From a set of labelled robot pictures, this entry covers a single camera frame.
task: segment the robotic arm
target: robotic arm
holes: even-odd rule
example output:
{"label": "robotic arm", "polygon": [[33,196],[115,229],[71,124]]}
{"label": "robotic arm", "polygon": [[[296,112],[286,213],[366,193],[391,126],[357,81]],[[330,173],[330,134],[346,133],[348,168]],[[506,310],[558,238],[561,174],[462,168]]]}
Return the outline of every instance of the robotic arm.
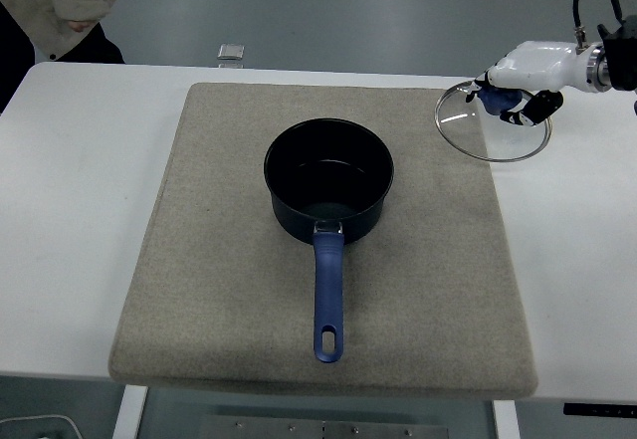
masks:
{"label": "robotic arm", "polygon": [[[571,86],[586,93],[611,89],[637,90],[637,16],[623,18],[619,0],[611,0],[620,24],[615,33],[597,27],[601,43],[586,43],[579,20],[579,0],[573,0],[577,44],[526,41],[474,79],[467,102],[474,96],[500,119],[537,125],[563,103],[559,92]],[[536,92],[527,102],[522,90]]]}

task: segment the felt pad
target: felt pad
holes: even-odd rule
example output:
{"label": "felt pad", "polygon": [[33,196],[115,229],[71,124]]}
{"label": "felt pad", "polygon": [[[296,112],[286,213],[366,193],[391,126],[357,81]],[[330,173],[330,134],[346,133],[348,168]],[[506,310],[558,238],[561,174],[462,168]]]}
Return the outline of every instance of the felt pad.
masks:
{"label": "felt pad", "polygon": [[[437,132],[441,94],[193,86],[111,376],[248,393],[532,394],[531,344],[491,170]],[[378,224],[345,247],[345,353],[333,364],[314,357],[313,248],[279,225],[263,174],[277,135],[317,117],[370,128],[395,168]]]}

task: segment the blue handle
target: blue handle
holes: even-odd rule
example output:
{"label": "blue handle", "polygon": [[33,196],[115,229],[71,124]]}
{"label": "blue handle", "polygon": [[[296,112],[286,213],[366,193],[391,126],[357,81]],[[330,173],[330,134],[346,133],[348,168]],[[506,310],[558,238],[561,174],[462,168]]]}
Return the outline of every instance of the blue handle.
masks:
{"label": "blue handle", "polygon": [[342,356],[342,233],[316,232],[312,236],[317,261],[315,286],[315,356],[336,362]]}

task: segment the saucepan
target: saucepan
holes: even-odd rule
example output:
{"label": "saucepan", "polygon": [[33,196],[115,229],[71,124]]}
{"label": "saucepan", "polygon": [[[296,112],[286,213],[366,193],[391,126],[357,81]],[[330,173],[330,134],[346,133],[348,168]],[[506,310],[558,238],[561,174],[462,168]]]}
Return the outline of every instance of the saucepan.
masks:
{"label": "saucepan", "polygon": [[393,171],[389,149],[375,133],[339,118],[293,125],[266,154],[264,173],[277,220],[314,246],[314,351],[322,362],[343,354],[343,245],[376,225]]}

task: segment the table surface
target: table surface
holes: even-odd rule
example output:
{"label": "table surface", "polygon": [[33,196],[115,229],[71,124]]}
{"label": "table surface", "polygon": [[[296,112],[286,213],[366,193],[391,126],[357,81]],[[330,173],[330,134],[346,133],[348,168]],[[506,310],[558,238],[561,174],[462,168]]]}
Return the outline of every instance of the table surface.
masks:
{"label": "table surface", "polygon": [[[107,378],[193,84],[441,89],[460,81],[37,65],[0,117],[0,374]],[[635,95],[563,93],[548,147],[492,165],[539,376],[535,397],[636,402]]]}

